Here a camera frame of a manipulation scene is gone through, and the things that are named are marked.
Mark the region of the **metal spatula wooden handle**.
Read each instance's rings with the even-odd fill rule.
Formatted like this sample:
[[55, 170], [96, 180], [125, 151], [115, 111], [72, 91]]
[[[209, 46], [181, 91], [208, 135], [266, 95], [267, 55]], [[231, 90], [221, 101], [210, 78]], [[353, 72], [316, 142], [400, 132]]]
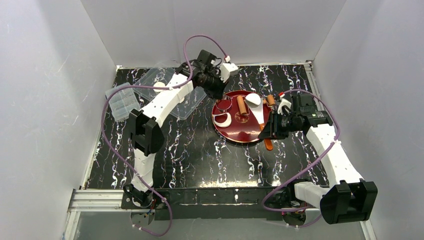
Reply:
[[[265, 123], [264, 112], [263, 112], [263, 103], [261, 105], [257, 106], [257, 107], [252, 107], [252, 106], [248, 106], [248, 107], [250, 109], [250, 112], [253, 113], [253, 116], [255, 117], [255, 119], [257, 120], [259, 125]], [[270, 139], [264, 139], [263, 142], [264, 142], [265, 148], [268, 151], [273, 150], [273, 144], [272, 144]]]

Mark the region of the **wooden double-ended rolling pin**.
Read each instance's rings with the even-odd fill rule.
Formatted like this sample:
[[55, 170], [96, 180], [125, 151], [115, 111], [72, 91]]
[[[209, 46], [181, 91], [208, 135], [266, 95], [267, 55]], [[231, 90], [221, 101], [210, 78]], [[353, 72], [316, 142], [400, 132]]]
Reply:
[[239, 109], [239, 113], [242, 116], [247, 116], [248, 114], [257, 114], [260, 117], [264, 114], [264, 109], [266, 107], [274, 107], [276, 102], [272, 95], [268, 95], [266, 98], [262, 99], [256, 93], [249, 93], [248, 95], [238, 95], [236, 97], [236, 103]]

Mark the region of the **metal ring cutter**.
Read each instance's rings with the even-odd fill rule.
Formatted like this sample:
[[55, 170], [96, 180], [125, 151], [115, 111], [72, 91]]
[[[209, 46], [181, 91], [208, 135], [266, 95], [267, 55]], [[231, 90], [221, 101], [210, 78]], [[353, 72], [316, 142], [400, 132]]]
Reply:
[[232, 108], [232, 98], [230, 96], [225, 95], [222, 99], [218, 100], [215, 105], [219, 111], [223, 113], [227, 112]]

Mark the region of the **red round tray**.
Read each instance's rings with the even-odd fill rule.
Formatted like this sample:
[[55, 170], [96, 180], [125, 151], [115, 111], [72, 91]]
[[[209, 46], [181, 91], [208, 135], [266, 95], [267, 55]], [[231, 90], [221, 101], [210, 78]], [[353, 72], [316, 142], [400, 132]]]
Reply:
[[230, 113], [232, 122], [231, 125], [227, 128], [220, 128], [214, 125], [218, 133], [223, 135], [227, 140], [236, 143], [255, 143], [259, 141], [258, 134], [260, 133], [260, 126], [254, 117], [253, 113], [248, 114], [247, 116], [242, 116], [239, 112], [238, 104], [236, 102], [236, 97], [239, 95], [248, 95], [250, 91], [247, 90], [235, 90], [228, 92], [226, 95], [232, 99], [232, 107], [226, 112], [221, 112], [217, 109], [216, 104], [213, 105], [212, 114], [222, 114]]

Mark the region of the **clear plastic tray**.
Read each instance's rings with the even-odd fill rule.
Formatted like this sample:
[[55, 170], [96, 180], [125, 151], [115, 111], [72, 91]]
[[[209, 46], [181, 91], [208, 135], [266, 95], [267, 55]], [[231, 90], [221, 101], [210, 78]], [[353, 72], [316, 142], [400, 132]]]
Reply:
[[[163, 82], [167, 85], [171, 81], [174, 73], [175, 69], [172, 67], [152, 68], [137, 80], [134, 85], [153, 86], [156, 82]], [[151, 102], [162, 92], [155, 92], [153, 89], [148, 88], [134, 88], [133, 91], [144, 98], [146, 104], [147, 102]], [[206, 93], [201, 87], [196, 87], [180, 100], [170, 114], [180, 120], [186, 120], [206, 96]]]

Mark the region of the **white dough piece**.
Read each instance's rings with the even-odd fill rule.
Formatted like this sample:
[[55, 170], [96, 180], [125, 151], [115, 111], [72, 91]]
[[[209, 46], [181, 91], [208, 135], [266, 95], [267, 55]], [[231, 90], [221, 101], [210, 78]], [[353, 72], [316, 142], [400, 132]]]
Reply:
[[229, 112], [212, 114], [212, 121], [218, 128], [228, 128], [232, 124], [232, 117]]

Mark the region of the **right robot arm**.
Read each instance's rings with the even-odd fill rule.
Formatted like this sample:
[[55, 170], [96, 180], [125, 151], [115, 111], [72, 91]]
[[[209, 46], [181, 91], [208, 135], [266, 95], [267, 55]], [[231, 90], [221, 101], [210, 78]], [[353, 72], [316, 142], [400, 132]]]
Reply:
[[348, 159], [339, 141], [339, 126], [329, 110], [319, 110], [313, 94], [295, 94], [287, 100], [281, 93], [279, 98], [278, 109], [269, 114], [259, 138], [284, 140], [290, 133], [303, 132], [318, 154], [308, 168], [322, 164], [328, 186], [301, 179], [308, 172], [306, 168], [268, 193], [263, 207], [284, 215], [314, 207], [330, 225], [367, 221], [378, 188], [373, 181], [364, 180]]

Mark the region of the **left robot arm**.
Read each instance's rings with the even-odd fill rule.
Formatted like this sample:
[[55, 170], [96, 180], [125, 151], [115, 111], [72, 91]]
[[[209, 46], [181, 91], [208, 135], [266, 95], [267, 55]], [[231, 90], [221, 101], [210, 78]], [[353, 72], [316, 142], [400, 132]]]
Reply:
[[135, 173], [124, 192], [142, 208], [152, 202], [153, 169], [156, 153], [162, 148], [165, 137], [161, 127], [171, 111], [196, 87], [214, 100], [221, 100], [230, 76], [239, 68], [226, 57], [219, 66], [214, 63], [217, 57], [201, 50], [196, 59], [182, 63], [162, 90], [140, 110], [133, 109], [129, 114], [130, 139], [134, 153]]

